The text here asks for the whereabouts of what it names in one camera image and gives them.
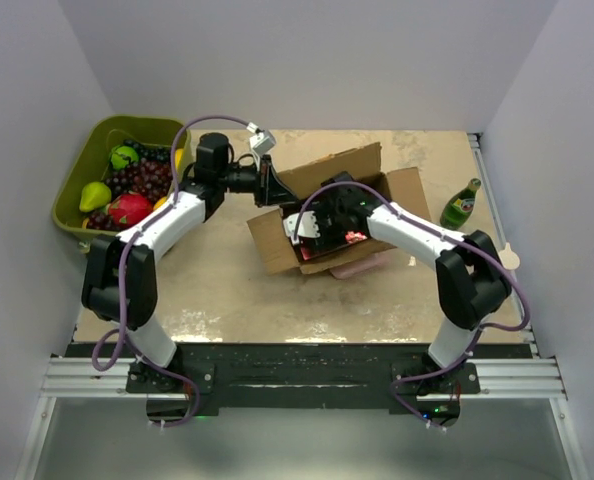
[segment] green bin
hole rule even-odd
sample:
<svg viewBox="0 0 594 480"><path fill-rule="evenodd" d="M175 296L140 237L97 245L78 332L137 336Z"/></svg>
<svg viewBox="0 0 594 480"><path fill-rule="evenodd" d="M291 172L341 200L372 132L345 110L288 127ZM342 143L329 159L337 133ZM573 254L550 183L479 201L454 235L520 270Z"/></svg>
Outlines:
<svg viewBox="0 0 594 480"><path fill-rule="evenodd" d="M55 224L82 241L90 241L100 234L115 235L117 232L82 228L86 217L79 211L82 189L90 182L106 178L110 169L108 156L115 145L130 138L148 146L170 147L182 127L183 124L177 120L128 115L115 115L99 122L90 133L57 195L52 212ZM180 139L178 148L183 148L185 144L186 134Z"/></svg>

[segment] tabletop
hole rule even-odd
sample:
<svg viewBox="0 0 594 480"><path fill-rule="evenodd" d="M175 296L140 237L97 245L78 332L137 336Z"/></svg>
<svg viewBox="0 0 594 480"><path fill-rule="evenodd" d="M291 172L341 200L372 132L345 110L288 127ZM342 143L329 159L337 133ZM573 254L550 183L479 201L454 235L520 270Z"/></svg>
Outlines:
<svg viewBox="0 0 594 480"><path fill-rule="evenodd" d="M206 131L193 130L193 145ZM249 133L222 130L237 155ZM418 167L431 218L479 175L468 137L457 131L273 130L278 171L372 142L382 171ZM298 270L268 275L246 221L267 211L250 195L227 195L215 215L182 238L157 265L157 316L177 342L432 342L443 314L434 272L401 250L385 265L346 280ZM486 192L477 194L464 232L495 238ZM495 321L519 323L510 301ZM75 341L96 341L111 328L83 310ZM490 331L483 342L522 342L519 333Z"/></svg>

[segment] red fruit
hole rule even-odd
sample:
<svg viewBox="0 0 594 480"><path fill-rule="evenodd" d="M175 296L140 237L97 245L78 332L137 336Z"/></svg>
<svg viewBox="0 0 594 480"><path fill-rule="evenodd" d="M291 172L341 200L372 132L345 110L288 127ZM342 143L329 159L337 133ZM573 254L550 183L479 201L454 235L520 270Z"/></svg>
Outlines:
<svg viewBox="0 0 594 480"><path fill-rule="evenodd" d="M108 206L108 214L115 225L132 227L153 211L152 204L138 193L126 193Z"/></svg>

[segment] bottle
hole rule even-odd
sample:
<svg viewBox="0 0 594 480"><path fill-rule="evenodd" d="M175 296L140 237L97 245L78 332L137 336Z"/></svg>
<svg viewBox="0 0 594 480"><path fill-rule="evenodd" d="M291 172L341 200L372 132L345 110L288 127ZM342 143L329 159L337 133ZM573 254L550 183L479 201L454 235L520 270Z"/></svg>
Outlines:
<svg viewBox="0 0 594 480"><path fill-rule="evenodd" d="M481 187L481 180L473 178L468 186L451 198L441 213L439 224L449 230L457 230L473 213L475 194Z"/></svg>

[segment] open cardboard box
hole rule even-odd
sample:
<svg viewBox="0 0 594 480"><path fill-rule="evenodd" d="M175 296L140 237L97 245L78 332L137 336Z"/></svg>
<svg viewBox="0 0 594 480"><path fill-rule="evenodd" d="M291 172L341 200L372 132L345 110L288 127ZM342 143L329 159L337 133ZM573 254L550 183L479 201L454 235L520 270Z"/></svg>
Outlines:
<svg viewBox="0 0 594 480"><path fill-rule="evenodd" d="M382 173L379 143L328 155L301 167L278 172L278 176L300 199L305 200L319 189L322 182L344 171L409 212L430 221L418 169L405 168ZM277 208L248 221L248 228L269 274L293 268L299 268L304 274L317 273L394 248L390 244L368 239L303 260L286 236L282 225L284 216L283 210Z"/></svg>

